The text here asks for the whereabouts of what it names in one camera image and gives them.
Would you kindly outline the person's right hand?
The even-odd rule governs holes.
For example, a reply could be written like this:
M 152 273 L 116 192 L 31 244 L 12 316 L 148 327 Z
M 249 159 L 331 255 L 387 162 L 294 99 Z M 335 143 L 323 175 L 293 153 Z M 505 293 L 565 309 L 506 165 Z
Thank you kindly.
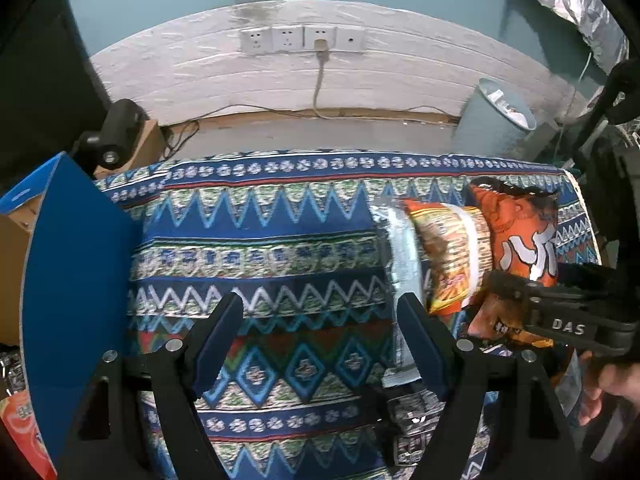
M 585 364 L 586 374 L 582 391 L 584 400 L 578 414 L 578 424 L 586 426 L 597 418 L 602 410 L 605 393 L 619 396 L 629 401 L 639 411 L 640 365 L 634 364 L 598 364 L 591 351 L 585 351 L 579 358 Z

